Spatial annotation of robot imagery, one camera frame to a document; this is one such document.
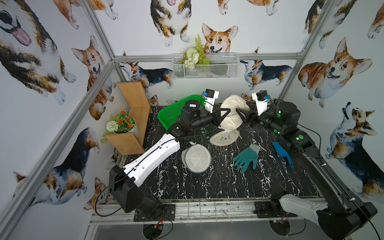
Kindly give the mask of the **cream mesh laundry bag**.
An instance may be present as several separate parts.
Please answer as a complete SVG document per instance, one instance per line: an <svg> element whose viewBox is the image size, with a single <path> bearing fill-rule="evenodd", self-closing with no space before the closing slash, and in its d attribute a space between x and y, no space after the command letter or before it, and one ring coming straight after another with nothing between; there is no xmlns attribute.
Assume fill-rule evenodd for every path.
<svg viewBox="0 0 384 240"><path fill-rule="evenodd" d="M250 110L246 101L238 95L231 95L226 98L221 104L221 108L230 109L231 111L220 123L220 129L222 129L222 131L210 138L212 145L220 147L231 145L236 142L240 136L238 128L242 125L243 120L236 110Z"/></svg>

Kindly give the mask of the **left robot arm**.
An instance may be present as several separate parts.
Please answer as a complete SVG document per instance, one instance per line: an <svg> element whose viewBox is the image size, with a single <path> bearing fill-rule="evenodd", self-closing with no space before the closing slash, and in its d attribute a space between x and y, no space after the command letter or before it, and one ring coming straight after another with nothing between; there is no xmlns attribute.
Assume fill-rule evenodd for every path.
<svg viewBox="0 0 384 240"><path fill-rule="evenodd" d="M229 108L214 108L197 100L188 100L160 140L130 164L110 170L108 190L125 213L141 210L150 215L160 215L163 204L154 196L140 189L146 178L169 156L180 150L180 141L190 137L194 130L213 124L219 126L229 115Z"/></svg>

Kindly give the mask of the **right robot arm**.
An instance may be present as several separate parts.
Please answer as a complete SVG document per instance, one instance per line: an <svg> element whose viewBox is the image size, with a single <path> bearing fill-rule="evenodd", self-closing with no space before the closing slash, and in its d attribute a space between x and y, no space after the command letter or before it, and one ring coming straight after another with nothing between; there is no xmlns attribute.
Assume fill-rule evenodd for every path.
<svg viewBox="0 0 384 240"><path fill-rule="evenodd" d="M378 210L348 189L325 162L311 137L298 128L301 112L297 106L285 101L264 102L264 109L251 106L249 110L236 111L244 123L273 132L290 167L302 167L326 200L324 204L315 204L291 194L281 195L279 204L283 211L317 224L333 240L343 240L370 223Z"/></svg>

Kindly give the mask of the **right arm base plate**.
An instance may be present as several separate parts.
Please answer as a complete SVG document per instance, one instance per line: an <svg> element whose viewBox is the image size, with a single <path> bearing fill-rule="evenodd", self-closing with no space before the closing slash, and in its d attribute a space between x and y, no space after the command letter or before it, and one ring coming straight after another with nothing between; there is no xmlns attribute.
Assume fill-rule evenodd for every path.
<svg viewBox="0 0 384 240"><path fill-rule="evenodd" d="M254 206L254 214L256 214L260 219L282 218L283 216L288 218L297 217L295 214L285 212L277 200L255 202Z"/></svg>

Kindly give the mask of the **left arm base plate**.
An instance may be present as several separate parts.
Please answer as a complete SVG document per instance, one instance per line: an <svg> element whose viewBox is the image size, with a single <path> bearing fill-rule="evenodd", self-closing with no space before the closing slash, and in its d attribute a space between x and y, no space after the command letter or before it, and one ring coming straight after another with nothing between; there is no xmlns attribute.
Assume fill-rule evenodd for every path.
<svg viewBox="0 0 384 240"><path fill-rule="evenodd" d="M144 210L135 210L134 222L154 222L160 220L175 220L176 205L164 204L152 213Z"/></svg>

